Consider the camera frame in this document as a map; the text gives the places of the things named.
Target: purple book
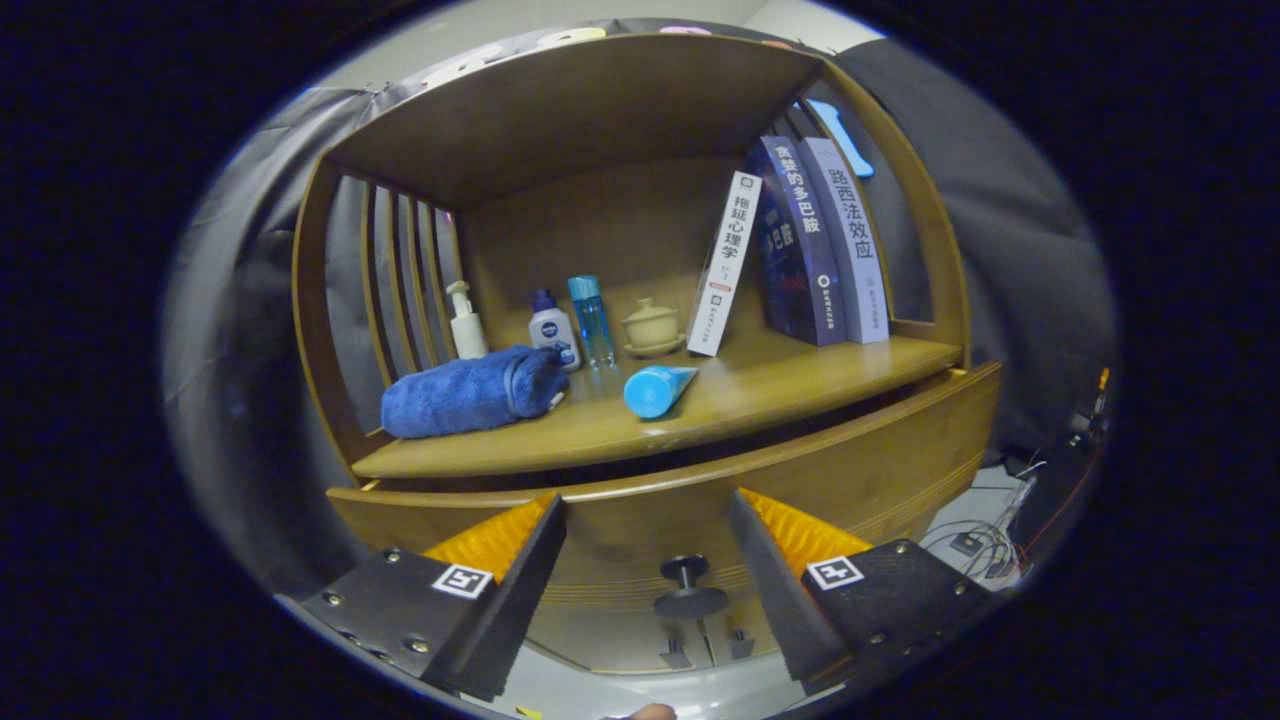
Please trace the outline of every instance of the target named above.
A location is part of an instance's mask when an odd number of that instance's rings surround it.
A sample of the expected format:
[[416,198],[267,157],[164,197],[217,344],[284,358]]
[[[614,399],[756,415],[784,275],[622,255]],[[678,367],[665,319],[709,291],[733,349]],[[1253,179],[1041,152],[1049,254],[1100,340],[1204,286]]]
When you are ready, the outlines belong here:
[[786,137],[762,137],[749,168],[764,178],[756,237],[769,327],[818,346],[849,340],[840,270],[818,200],[822,187],[809,181]]
[[876,238],[858,192],[854,173],[845,164],[836,143],[823,137],[806,137],[797,146],[800,161],[809,177],[820,186],[822,217],[831,232],[831,245],[844,281],[845,324],[849,340],[879,342],[888,340],[888,305]]

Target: drawer knob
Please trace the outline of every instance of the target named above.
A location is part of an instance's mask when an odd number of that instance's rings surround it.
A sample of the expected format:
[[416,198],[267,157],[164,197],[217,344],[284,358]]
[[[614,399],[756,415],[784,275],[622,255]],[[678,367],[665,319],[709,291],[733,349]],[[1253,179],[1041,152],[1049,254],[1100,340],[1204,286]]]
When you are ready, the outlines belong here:
[[701,555],[677,555],[662,564],[662,577],[680,583],[677,589],[653,603],[662,618],[703,618],[728,607],[728,594],[716,588],[696,587],[698,578],[710,570]]

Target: blue bottle cap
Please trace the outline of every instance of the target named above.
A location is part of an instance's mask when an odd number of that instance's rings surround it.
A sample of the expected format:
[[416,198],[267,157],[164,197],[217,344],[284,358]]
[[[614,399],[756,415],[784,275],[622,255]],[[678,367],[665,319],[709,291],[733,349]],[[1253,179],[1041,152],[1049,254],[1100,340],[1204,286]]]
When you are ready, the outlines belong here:
[[655,375],[637,374],[622,388],[622,400],[641,418],[657,418],[675,402],[671,383]]
[[556,307],[556,296],[545,287],[534,293],[534,313]]
[[600,281],[595,275],[573,275],[568,279],[568,295],[573,302],[588,297],[599,297]]

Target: clear blue bottle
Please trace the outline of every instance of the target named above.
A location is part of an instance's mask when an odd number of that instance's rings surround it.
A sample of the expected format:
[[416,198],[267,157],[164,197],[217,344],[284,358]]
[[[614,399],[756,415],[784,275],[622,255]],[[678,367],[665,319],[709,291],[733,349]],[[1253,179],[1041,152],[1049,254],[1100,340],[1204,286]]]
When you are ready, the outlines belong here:
[[575,275],[568,279],[568,295],[577,311],[582,355],[586,355],[591,368],[612,368],[613,340],[609,338],[609,322],[604,316],[604,301],[600,300],[600,281],[595,275]]

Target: blue towel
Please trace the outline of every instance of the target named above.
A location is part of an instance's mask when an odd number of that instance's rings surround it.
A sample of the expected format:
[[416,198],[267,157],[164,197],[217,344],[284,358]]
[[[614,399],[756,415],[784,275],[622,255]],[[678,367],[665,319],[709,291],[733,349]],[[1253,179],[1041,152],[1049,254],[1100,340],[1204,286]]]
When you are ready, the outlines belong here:
[[383,429],[399,438],[485,430],[539,418],[568,387],[554,347],[517,345],[404,375],[383,393]]

